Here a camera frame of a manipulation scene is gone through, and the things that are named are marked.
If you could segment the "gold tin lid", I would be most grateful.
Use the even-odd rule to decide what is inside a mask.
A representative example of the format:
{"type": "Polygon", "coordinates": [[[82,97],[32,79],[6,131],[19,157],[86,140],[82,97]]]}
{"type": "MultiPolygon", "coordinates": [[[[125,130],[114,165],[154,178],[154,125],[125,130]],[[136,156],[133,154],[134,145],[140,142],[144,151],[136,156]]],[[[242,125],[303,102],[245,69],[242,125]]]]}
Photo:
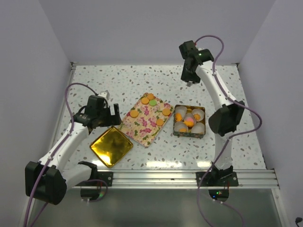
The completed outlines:
{"type": "Polygon", "coordinates": [[[133,143],[114,126],[90,145],[92,152],[107,168],[113,168],[132,148],[133,143]]]}

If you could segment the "floral rectangular tray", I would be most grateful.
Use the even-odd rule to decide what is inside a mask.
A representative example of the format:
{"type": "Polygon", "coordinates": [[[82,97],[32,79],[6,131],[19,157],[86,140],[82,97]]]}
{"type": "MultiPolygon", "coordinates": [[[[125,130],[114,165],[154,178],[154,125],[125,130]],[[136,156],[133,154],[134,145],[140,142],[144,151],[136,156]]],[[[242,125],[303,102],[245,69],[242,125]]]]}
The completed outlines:
{"type": "Polygon", "coordinates": [[[154,99],[157,104],[150,106],[149,103],[144,105],[141,103],[143,97],[147,97],[149,93],[144,93],[134,106],[128,111],[122,120],[122,123],[118,126],[118,129],[126,136],[130,137],[134,141],[138,142],[144,147],[150,146],[164,125],[168,122],[169,118],[173,115],[174,107],[162,99],[154,95],[154,99]],[[170,115],[164,116],[162,110],[164,108],[170,109],[170,115]],[[136,118],[130,116],[132,110],[139,112],[136,118]],[[162,119],[164,124],[157,126],[157,119],[162,119]]]}

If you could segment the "orange fish cookie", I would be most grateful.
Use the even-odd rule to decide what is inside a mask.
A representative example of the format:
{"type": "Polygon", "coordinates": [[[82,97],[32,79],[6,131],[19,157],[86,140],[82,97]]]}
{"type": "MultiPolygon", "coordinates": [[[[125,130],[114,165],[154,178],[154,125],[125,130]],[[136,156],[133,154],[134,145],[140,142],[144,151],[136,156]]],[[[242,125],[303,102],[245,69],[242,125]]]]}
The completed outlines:
{"type": "Polygon", "coordinates": [[[191,128],[191,127],[193,127],[193,126],[195,125],[194,122],[187,122],[187,121],[184,121],[184,124],[185,124],[187,127],[189,127],[189,128],[191,128]]]}
{"type": "Polygon", "coordinates": [[[180,122],[183,121],[183,116],[180,113],[175,114],[175,121],[180,122]]]}

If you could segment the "brown flower cookie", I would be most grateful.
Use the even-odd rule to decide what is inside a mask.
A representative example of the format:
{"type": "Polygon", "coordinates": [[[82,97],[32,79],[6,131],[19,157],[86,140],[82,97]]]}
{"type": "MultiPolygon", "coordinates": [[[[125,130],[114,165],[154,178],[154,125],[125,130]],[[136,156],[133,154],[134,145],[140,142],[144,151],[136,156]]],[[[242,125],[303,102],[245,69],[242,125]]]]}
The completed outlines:
{"type": "Polygon", "coordinates": [[[201,116],[199,114],[194,114],[194,118],[197,120],[197,121],[200,121],[201,120],[201,116]]]}

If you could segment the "square cookie tin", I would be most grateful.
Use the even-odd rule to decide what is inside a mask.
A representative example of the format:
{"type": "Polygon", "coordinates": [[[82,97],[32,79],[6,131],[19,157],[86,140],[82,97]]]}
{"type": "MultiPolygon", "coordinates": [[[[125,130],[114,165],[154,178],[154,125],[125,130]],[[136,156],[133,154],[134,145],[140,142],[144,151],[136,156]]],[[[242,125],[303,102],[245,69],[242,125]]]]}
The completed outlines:
{"type": "Polygon", "coordinates": [[[206,135],[205,108],[176,105],[173,114],[173,135],[201,139],[206,135]]]}

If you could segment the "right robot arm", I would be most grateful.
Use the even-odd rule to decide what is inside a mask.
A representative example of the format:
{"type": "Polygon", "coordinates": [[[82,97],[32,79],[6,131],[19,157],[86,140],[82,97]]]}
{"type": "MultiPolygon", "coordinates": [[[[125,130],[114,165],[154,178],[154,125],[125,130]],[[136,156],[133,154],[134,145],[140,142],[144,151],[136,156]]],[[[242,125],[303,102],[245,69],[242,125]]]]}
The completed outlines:
{"type": "Polygon", "coordinates": [[[208,125],[215,135],[215,156],[211,169],[200,181],[202,185],[220,186],[233,174],[231,136],[241,121],[244,102],[228,93],[208,49],[198,49],[193,41],[186,41],[179,50],[184,60],[181,80],[188,86],[202,82],[214,104],[215,112],[209,117],[208,125]]]}

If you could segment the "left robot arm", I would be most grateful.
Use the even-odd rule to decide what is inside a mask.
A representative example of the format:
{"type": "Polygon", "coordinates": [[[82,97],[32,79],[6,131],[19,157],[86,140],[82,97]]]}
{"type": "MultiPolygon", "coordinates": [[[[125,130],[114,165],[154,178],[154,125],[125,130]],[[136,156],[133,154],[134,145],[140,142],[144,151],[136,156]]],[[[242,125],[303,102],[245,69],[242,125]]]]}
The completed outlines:
{"type": "Polygon", "coordinates": [[[77,147],[94,129],[116,126],[121,123],[119,106],[114,104],[111,114],[107,91],[91,95],[84,112],[72,116],[67,131],[50,151],[39,161],[30,161],[25,168],[26,195],[53,205],[59,204],[66,192],[82,183],[92,186],[98,181],[98,168],[95,164],[80,161],[72,170],[65,166],[77,147]]]}

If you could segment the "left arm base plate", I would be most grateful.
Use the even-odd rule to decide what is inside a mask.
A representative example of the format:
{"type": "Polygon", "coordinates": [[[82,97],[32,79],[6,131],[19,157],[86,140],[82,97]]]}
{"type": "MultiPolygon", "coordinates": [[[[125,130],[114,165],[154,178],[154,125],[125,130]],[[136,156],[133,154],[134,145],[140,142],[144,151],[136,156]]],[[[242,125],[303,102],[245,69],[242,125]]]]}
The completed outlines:
{"type": "MultiPolygon", "coordinates": [[[[104,181],[108,185],[108,187],[111,187],[112,182],[113,182],[113,175],[114,175],[113,172],[101,171],[101,172],[98,172],[98,175],[96,178],[104,181]]],[[[101,186],[105,186],[105,183],[97,182],[97,181],[93,181],[93,182],[84,181],[84,182],[77,184],[76,186],[100,186],[101,187],[101,186]]]]}

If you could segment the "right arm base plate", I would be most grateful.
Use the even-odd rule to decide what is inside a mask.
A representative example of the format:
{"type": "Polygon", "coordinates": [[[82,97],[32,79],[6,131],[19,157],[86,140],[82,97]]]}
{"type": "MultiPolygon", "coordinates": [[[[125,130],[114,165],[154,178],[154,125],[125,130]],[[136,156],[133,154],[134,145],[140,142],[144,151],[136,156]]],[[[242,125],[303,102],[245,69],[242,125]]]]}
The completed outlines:
{"type": "Polygon", "coordinates": [[[236,172],[226,177],[215,177],[209,172],[202,180],[202,187],[237,187],[239,186],[238,177],[236,172]]]}

